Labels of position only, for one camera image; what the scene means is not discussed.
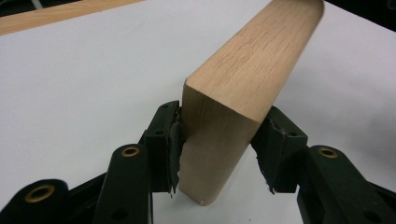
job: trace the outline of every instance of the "wood grain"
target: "wood grain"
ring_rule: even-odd
[[[79,2],[47,7],[0,18],[0,35],[6,35],[57,21],[121,7],[143,0],[83,0]]]
[[[186,81],[181,191],[213,203],[323,13],[322,0],[274,0]]]

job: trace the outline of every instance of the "wooden block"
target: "wooden block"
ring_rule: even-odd
[[[57,7],[28,11],[0,18],[0,35],[6,35],[57,21],[121,7],[143,0],[82,0]]]
[[[322,0],[274,0],[186,81],[181,191],[213,203],[323,13]]]

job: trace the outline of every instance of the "black mechanical part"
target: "black mechanical part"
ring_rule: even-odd
[[[67,223],[91,223],[99,199],[99,194],[105,182],[106,173],[91,179],[84,184],[69,190],[67,203]]]
[[[272,107],[250,144],[272,193],[294,193],[299,160],[308,137],[278,108]]]
[[[149,152],[138,144],[120,147],[111,157],[93,224],[148,224],[151,220]]]
[[[395,0],[326,0],[326,2],[396,32]]]
[[[40,0],[40,3],[43,8],[46,8],[78,1],[80,0]],[[35,10],[35,5],[29,0],[0,0],[0,17],[33,10]]]
[[[294,192],[305,224],[396,223],[396,194],[367,182],[332,147],[307,147],[307,136],[272,107],[251,141],[271,192]]]
[[[396,223],[395,213],[341,151],[309,148],[304,171],[313,185],[301,187],[298,196],[304,223]]]
[[[176,192],[179,157],[183,146],[178,101],[161,105],[140,144],[149,152],[152,192]]]
[[[64,223],[68,188],[62,180],[39,180],[21,189],[0,213],[2,224]]]

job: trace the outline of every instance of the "light wood block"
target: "light wood block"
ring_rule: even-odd
[[[27,30],[141,1],[143,0],[82,0],[57,7],[46,7],[35,11],[1,17],[0,35]]]
[[[186,81],[179,188],[213,203],[323,14],[322,0],[274,0]]]

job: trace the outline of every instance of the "white surface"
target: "white surface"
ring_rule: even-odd
[[[0,36],[0,207],[22,187],[73,188],[137,142],[157,107],[268,1],[146,1]],[[326,5],[275,105],[309,145],[343,150],[396,190],[396,33]],[[302,223],[296,194],[273,196],[248,149],[207,207],[155,194],[156,223]]]

